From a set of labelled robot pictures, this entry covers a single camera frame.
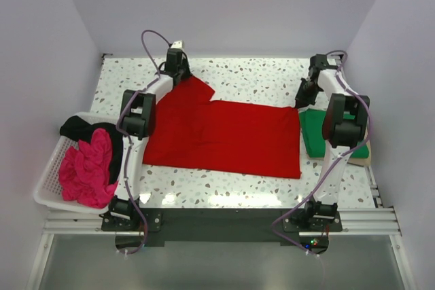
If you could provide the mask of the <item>red t-shirt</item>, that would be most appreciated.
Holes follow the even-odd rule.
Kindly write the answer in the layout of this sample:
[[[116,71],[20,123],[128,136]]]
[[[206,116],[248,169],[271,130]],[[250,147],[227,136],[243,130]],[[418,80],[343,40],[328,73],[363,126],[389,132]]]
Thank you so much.
[[[156,106],[143,163],[299,179],[300,122],[292,107],[214,100],[191,77]]]

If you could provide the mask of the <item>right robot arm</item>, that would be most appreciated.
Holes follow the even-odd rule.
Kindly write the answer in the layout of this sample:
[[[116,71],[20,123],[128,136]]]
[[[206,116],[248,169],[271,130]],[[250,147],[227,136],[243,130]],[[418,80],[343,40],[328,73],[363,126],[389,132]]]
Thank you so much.
[[[326,206],[338,204],[340,183],[351,154],[368,142],[370,134],[370,98],[358,94],[335,69],[310,69],[302,79],[296,95],[296,108],[315,104],[319,92],[324,92],[328,107],[321,135],[326,150],[319,181],[300,203],[312,202]]]

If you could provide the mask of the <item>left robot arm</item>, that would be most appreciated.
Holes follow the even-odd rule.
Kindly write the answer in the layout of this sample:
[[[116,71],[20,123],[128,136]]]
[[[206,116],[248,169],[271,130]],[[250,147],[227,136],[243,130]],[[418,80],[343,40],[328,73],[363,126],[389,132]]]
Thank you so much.
[[[137,204],[142,157],[149,137],[156,129],[156,106],[181,81],[191,76],[187,60],[175,64],[166,60],[148,84],[138,90],[124,91],[120,116],[115,124],[120,140],[114,147],[115,163],[110,170],[111,178],[117,184],[113,202],[127,206]]]

